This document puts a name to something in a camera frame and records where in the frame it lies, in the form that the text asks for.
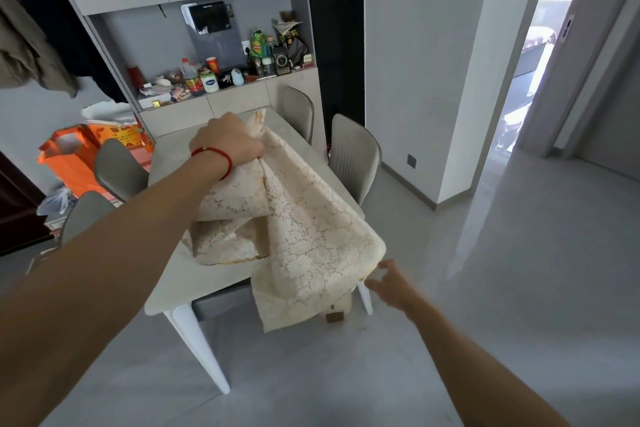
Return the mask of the person's right hand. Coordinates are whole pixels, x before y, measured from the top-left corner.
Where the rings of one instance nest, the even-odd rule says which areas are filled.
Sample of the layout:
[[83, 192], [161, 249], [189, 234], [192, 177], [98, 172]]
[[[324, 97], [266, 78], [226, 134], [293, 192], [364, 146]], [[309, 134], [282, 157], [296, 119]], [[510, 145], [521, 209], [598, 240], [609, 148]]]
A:
[[401, 276], [369, 277], [364, 286], [375, 293], [386, 305], [403, 312], [414, 314], [427, 304], [426, 298], [401, 273]]

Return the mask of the person's left hand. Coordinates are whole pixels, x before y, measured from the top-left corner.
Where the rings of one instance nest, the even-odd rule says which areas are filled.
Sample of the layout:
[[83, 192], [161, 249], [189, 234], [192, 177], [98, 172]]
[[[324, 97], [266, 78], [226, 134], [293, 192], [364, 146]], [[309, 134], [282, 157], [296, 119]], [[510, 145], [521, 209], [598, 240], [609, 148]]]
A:
[[189, 143], [191, 156], [206, 155], [221, 158], [227, 169], [234, 169], [249, 162], [236, 162], [237, 115], [227, 113], [208, 121], [199, 128]]

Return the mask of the cream lace tablecloth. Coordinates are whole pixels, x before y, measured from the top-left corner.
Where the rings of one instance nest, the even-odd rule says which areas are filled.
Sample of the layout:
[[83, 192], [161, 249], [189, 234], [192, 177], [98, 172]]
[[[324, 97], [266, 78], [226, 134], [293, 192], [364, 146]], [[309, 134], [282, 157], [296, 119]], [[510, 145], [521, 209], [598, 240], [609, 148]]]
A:
[[253, 262], [264, 331], [328, 311], [372, 273], [382, 238], [281, 137], [258, 110], [246, 122], [266, 148], [204, 198], [182, 243], [201, 266]]

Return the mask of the person's right forearm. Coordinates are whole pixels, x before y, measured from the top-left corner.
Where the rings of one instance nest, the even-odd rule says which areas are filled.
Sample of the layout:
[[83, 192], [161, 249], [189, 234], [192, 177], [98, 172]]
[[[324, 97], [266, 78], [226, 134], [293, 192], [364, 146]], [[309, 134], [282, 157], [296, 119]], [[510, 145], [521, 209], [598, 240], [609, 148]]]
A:
[[465, 427], [571, 427], [423, 296], [401, 297], [402, 309], [416, 326]]

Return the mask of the person's left forearm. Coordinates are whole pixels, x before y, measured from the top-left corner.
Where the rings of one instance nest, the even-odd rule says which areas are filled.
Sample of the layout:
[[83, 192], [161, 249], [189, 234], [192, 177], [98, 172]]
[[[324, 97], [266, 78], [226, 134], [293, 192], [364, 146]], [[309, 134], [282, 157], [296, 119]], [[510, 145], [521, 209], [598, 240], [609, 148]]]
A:
[[97, 221], [0, 298], [0, 427], [38, 427], [143, 307], [228, 160], [210, 150]]

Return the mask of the grey dining chair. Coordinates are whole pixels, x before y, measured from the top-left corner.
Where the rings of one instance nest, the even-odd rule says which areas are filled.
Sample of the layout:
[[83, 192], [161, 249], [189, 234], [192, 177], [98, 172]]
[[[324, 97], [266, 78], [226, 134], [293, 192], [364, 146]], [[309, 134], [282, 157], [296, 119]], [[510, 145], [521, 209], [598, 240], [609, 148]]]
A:
[[315, 108], [312, 100], [304, 92], [288, 85], [280, 86], [275, 111], [308, 144], [312, 144]]
[[98, 220], [116, 210], [116, 206], [95, 191], [86, 192], [80, 197], [74, 208], [68, 214], [61, 227], [59, 246], [84, 232]]
[[252, 301], [252, 284], [248, 278], [193, 301], [191, 309], [201, 323]]
[[381, 148], [365, 127], [345, 115], [332, 119], [329, 167], [359, 206], [362, 206], [380, 168]]
[[117, 139], [106, 140], [94, 162], [97, 183], [122, 202], [148, 188], [149, 173]]

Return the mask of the small black desk clock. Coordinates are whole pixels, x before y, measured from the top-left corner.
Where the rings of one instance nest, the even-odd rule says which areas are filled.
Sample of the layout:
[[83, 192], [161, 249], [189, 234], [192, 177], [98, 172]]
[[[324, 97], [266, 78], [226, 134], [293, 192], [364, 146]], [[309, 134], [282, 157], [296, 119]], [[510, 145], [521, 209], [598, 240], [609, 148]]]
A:
[[278, 76], [291, 74], [292, 66], [287, 47], [283, 44], [272, 46], [271, 54], [276, 74]]

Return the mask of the dark bottle with red label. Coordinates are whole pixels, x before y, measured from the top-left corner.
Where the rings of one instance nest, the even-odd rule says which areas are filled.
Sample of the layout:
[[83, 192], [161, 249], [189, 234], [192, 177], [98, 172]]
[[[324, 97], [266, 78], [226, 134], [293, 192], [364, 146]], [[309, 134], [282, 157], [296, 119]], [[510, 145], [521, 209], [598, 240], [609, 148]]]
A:
[[182, 58], [182, 76], [186, 89], [194, 98], [204, 95], [204, 85], [200, 79], [197, 67], [188, 58]]

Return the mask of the green snack bag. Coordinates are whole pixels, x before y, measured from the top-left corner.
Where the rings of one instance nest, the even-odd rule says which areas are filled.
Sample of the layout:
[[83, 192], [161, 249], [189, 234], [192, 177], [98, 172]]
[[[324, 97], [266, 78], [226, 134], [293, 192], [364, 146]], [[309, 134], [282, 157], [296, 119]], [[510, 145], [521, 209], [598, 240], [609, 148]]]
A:
[[251, 34], [250, 55], [253, 59], [269, 57], [268, 36], [262, 28], [254, 30]]

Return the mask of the dark pouch bag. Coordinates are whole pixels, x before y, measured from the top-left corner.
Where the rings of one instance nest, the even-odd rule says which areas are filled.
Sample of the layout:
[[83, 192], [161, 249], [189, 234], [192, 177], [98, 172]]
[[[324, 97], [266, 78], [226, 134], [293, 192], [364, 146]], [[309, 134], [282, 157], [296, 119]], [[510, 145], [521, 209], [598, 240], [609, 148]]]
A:
[[284, 45], [292, 67], [302, 66], [304, 56], [308, 52], [308, 47], [297, 35], [285, 37]]

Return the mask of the white flat box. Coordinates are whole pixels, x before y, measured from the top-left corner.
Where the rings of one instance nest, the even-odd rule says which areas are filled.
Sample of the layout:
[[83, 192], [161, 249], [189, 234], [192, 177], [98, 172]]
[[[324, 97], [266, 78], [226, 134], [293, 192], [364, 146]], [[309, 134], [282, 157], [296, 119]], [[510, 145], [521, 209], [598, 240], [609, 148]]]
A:
[[157, 108], [174, 103], [171, 92], [155, 94], [152, 96], [140, 96], [138, 104], [142, 110]]

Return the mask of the crumpled paper bag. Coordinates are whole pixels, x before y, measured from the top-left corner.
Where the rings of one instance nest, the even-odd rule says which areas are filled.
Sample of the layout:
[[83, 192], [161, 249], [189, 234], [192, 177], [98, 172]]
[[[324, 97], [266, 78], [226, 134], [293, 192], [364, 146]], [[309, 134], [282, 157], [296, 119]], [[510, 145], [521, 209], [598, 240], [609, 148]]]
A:
[[271, 26], [281, 39], [298, 34], [298, 27], [303, 23], [295, 10], [279, 11], [279, 18], [271, 19]]

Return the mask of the orange patterned gift box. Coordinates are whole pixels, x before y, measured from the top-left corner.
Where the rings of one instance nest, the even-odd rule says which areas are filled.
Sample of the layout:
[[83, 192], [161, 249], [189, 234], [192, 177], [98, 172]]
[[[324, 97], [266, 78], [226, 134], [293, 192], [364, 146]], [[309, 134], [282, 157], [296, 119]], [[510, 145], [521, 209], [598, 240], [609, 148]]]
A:
[[84, 124], [93, 134], [99, 146], [107, 140], [115, 139], [127, 149], [143, 148], [153, 153], [154, 145], [139, 123], [122, 124], [106, 121], [89, 121]]

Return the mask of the black and white water dispenser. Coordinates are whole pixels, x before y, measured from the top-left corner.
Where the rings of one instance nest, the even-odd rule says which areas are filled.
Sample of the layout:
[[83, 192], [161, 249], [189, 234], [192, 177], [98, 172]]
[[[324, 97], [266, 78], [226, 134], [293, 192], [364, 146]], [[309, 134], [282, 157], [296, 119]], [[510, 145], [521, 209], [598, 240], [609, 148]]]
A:
[[234, 28], [230, 8], [224, 1], [185, 3], [180, 6], [180, 11], [190, 31], [198, 35]]

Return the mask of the white dining table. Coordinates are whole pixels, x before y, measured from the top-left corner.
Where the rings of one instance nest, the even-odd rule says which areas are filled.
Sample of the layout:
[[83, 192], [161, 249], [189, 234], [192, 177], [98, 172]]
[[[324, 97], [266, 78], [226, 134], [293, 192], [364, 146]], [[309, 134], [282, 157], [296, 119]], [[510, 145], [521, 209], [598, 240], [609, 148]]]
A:
[[[364, 212], [356, 199], [353, 199], [347, 188], [324, 163], [324, 159], [274, 110], [268, 107], [263, 109], [264, 124], [294, 149], [361, 218], [364, 218]], [[203, 126], [204, 124], [198, 124], [156, 140], [148, 181], [150, 185], [174, 172], [188, 159], [189, 142]], [[199, 326], [192, 303], [249, 278], [252, 266], [252, 262], [231, 266], [200, 266], [194, 261], [191, 252], [179, 242], [144, 306], [148, 316], [164, 313], [222, 394], [228, 394], [230, 386]]]

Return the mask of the white paper bag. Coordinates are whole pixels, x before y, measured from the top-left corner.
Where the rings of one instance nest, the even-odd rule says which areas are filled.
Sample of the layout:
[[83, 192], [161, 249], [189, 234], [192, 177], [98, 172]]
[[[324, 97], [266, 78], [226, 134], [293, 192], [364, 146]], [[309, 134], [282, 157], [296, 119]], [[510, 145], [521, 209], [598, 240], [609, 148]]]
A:
[[101, 101], [82, 108], [81, 122], [87, 124], [133, 125], [136, 116], [129, 103]]

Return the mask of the orange gift bag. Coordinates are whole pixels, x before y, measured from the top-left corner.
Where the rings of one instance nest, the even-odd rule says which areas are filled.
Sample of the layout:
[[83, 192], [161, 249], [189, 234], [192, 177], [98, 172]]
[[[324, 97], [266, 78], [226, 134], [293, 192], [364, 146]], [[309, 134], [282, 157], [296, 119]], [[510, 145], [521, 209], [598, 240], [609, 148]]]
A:
[[38, 150], [38, 164], [46, 165], [76, 197], [89, 191], [106, 193], [94, 174], [101, 144], [85, 124], [54, 131]]

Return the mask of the white plastic bag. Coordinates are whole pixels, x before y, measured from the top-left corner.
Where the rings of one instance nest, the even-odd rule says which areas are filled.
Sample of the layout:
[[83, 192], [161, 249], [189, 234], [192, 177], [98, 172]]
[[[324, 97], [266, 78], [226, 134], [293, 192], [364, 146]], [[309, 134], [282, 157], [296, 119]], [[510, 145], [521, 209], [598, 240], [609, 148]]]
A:
[[65, 214], [77, 203], [76, 195], [62, 184], [48, 194], [36, 209], [37, 216]]

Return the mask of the dark hanging garment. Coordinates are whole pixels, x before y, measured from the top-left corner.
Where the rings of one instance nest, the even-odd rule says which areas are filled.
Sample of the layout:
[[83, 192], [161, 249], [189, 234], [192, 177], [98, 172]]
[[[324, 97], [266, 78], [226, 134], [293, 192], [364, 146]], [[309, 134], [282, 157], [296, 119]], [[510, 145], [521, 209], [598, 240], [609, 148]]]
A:
[[109, 98], [125, 102], [125, 96], [69, 0], [19, 0], [43, 30], [69, 74], [89, 77]]

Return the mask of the olive hanging garment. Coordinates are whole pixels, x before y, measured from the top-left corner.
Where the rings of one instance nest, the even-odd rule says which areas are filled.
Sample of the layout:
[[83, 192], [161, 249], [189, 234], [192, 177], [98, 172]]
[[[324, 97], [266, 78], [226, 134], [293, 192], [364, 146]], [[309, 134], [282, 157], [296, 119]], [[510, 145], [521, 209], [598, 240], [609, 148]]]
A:
[[19, 0], [0, 0], [0, 89], [22, 87], [31, 81], [49, 91], [79, 92], [45, 34]]

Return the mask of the dark wooden furniture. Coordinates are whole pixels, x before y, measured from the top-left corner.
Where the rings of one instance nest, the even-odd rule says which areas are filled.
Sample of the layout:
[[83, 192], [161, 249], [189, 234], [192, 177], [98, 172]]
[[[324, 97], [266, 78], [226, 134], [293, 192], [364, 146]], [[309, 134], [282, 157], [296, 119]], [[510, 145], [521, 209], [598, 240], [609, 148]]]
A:
[[36, 211], [43, 192], [0, 151], [0, 257], [53, 238]]

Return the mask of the grey door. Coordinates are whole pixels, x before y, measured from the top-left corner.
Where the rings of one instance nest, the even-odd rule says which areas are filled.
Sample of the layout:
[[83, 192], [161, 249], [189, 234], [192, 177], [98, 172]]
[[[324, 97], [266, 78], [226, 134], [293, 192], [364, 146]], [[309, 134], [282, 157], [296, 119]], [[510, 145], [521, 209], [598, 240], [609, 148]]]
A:
[[518, 151], [548, 155], [626, 1], [572, 0], [565, 21], [575, 14], [575, 25], [552, 51], [516, 142]]

